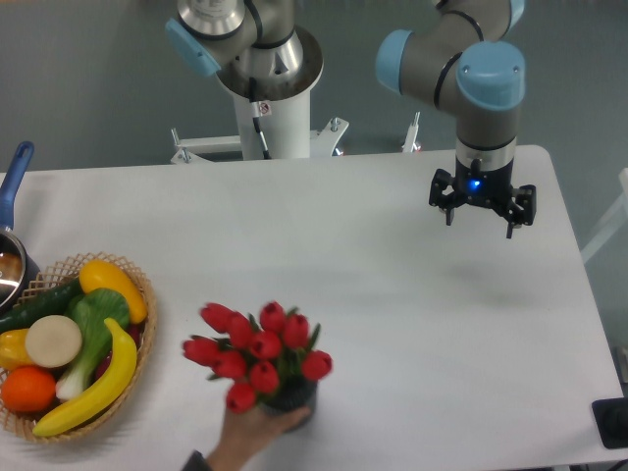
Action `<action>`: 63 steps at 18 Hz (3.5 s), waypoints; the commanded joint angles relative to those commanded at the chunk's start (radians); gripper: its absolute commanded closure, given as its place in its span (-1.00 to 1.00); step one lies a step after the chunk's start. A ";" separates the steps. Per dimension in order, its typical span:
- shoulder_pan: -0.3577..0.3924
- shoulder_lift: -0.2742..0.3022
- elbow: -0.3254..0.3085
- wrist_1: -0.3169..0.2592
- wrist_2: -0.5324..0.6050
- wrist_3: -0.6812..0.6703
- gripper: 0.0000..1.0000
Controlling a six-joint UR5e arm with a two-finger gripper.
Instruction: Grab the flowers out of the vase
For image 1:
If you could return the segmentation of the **person's hand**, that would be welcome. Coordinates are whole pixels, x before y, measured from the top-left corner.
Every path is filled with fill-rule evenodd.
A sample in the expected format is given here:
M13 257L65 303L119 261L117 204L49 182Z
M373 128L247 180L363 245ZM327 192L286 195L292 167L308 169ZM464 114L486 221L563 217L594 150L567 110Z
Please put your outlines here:
M227 409L220 438L204 461L211 470L242 470L252 457L310 415L309 407L281 415L268 415L257 407L243 413Z

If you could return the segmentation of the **person's forearm dark sleeve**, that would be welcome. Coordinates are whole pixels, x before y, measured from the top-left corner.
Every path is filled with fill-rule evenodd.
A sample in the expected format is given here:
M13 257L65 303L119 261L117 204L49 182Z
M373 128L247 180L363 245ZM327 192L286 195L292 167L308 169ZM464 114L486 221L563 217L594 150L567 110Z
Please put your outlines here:
M182 471L213 471L205 456L200 451L193 451L182 467Z

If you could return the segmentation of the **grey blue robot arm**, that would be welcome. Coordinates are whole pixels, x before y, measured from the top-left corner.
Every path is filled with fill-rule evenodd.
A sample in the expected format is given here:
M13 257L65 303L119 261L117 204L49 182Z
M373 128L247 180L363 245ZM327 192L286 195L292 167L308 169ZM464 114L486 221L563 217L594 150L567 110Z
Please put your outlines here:
M378 82L456 120L455 170L435 173L429 202L452 217L462 205L493 210L510 229L536 216L536 189L511 182L525 61L504 41L521 1L439 1L425 34L398 29L375 60ZM165 32L196 73L232 96L247 160L308 158L310 92L321 47L294 19L290 1L181 1Z

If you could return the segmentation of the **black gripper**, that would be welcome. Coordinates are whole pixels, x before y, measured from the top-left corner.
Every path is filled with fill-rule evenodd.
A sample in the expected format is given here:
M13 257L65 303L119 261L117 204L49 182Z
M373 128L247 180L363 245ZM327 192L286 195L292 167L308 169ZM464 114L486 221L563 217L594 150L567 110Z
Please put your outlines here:
M537 212L537 188L533 184L512 187L511 176L516 141L493 149L480 149L456 141L455 177L437 169L431 182L429 204L445 214L451 226L455 209L463 203L500 209L506 221L506 238L515 229L534 224Z

